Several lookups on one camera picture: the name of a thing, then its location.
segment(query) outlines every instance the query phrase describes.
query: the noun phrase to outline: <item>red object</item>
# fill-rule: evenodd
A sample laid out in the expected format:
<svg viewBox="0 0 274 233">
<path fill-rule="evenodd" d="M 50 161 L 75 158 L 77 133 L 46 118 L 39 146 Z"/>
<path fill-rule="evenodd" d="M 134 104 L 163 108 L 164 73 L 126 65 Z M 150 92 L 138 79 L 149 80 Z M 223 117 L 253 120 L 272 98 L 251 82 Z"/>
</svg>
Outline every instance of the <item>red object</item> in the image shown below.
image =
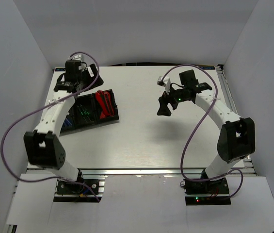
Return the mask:
<svg viewBox="0 0 274 233">
<path fill-rule="evenodd" d="M 111 95 L 107 91 L 97 91 L 95 94 L 95 98 L 102 108 L 102 113 L 100 115 L 100 119 L 106 117 L 112 117 L 115 115 L 115 111 L 111 102 Z"/>
</svg>

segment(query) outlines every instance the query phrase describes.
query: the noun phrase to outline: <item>white table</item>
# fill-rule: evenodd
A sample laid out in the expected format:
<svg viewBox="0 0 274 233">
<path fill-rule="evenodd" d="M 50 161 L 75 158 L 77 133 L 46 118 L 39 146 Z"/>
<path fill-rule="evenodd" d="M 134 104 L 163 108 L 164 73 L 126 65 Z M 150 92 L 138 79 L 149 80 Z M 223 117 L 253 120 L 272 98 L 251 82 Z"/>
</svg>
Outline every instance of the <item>white table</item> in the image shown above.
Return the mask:
<svg viewBox="0 0 274 233">
<path fill-rule="evenodd" d="M 158 98 L 164 91 L 157 85 L 157 78 L 170 68 L 101 67 L 104 85 L 82 95 L 112 89 L 120 120 L 60 136 L 66 159 L 79 168 L 179 168 L 183 147 L 204 111 L 192 102 L 184 102 L 170 117 L 156 115 Z M 180 83 L 178 74 L 188 69 L 180 67 L 168 76 L 172 82 Z M 200 83 L 207 82 L 213 87 L 204 73 L 194 70 Z M 224 102 L 216 70 L 207 72 L 216 81 L 218 97 Z M 62 72 L 54 72 L 46 104 L 52 99 L 60 74 Z M 207 117 L 188 147 L 184 167 L 207 167 L 217 154 L 219 133 L 215 123 Z M 235 167 L 244 167 L 243 162 Z"/>
</svg>

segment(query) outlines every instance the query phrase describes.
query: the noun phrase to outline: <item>white wall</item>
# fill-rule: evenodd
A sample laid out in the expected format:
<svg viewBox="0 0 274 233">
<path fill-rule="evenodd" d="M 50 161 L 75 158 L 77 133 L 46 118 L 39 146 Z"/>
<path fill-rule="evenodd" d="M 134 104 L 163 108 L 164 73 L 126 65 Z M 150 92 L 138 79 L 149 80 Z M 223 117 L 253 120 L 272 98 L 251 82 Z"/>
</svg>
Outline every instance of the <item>white wall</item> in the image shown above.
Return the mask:
<svg viewBox="0 0 274 233">
<path fill-rule="evenodd" d="M 84 50 L 104 66 L 223 64 L 257 0 L 14 0 L 51 67 Z"/>
<path fill-rule="evenodd" d="M 274 196 L 273 0 L 257 3 L 224 67 L 240 114 L 256 123 L 257 150 L 252 160 Z"/>
<path fill-rule="evenodd" d="M 45 101 L 51 69 L 12 0 L 0 0 L 0 140 L 7 127 Z M 20 123 L 5 146 L 12 169 L 25 171 L 25 131 L 33 128 L 37 116 Z M 0 233 L 5 224 L 16 180 L 0 158 Z"/>
</svg>

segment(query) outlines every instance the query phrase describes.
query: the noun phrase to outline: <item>black joint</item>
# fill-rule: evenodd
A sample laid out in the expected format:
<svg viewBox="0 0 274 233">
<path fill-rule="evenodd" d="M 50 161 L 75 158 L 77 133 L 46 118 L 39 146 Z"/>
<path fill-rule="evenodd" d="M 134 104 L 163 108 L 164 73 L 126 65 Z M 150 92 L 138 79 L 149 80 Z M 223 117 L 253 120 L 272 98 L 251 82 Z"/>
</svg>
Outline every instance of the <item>black joint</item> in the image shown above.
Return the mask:
<svg viewBox="0 0 274 233">
<path fill-rule="evenodd" d="M 194 70 L 187 70 L 179 73 L 181 84 L 186 87 L 192 87 L 198 84 Z"/>
<path fill-rule="evenodd" d="M 159 86 L 165 86 L 165 83 L 162 82 L 162 81 L 157 82 L 157 84 L 158 84 Z"/>
<path fill-rule="evenodd" d="M 52 169 L 60 169 L 64 165 L 65 150 L 52 132 L 26 132 L 24 142 L 30 164 Z"/>
<path fill-rule="evenodd" d="M 255 151 L 254 121 L 251 118 L 242 118 L 222 125 L 217 150 L 227 163 L 252 154 Z"/>
<path fill-rule="evenodd" d="M 82 79 L 81 61 L 68 60 L 65 62 L 65 82 L 79 83 Z"/>
</svg>

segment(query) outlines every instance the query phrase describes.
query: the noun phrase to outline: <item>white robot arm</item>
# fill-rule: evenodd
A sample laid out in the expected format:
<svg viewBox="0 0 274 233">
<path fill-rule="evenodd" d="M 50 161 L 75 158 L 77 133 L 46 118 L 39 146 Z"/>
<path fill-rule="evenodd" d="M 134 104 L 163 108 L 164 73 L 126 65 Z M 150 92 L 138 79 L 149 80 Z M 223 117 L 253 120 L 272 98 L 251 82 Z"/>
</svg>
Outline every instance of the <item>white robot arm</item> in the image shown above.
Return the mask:
<svg viewBox="0 0 274 233">
<path fill-rule="evenodd" d="M 177 90 L 172 87 L 169 77 L 159 77 L 158 85 L 164 86 L 165 92 L 159 98 L 160 108 L 157 115 L 170 116 L 168 104 L 175 110 L 178 103 L 187 100 L 206 112 L 215 98 L 212 88 L 207 83 L 199 83 L 193 70 L 179 75 L 182 88 Z M 226 174 L 239 160 L 255 151 L 255 130 L 251 118 L 241 118 L 220 100 L 216 100 L 209 116 L 221 131 L 217 144 L 218 154 L 203 171 L 204 179 Z"/>
<path fill-rule="evenodd" d="M 66 61 L 65 73 L 57 80 L 51 102 L 89 86 L 97 75 L 96 66 L 92 64 L 90 68 L 94 74 L 93 77 L 87 69 L 82 54 L 75 55 L 72 60 Z M 99 77 L 91 88 L 102 84 L 103 80 Z M 32 165 L 45 168 L 59 177 L 79 182 L 82 179 L 81 172 L 66 160 L 65 150 L 59 141 L 61 127 L 75 98 L 71 96 L 48 108 L 34 131 L 25 133 L 24 142 Z"/>
</svg>

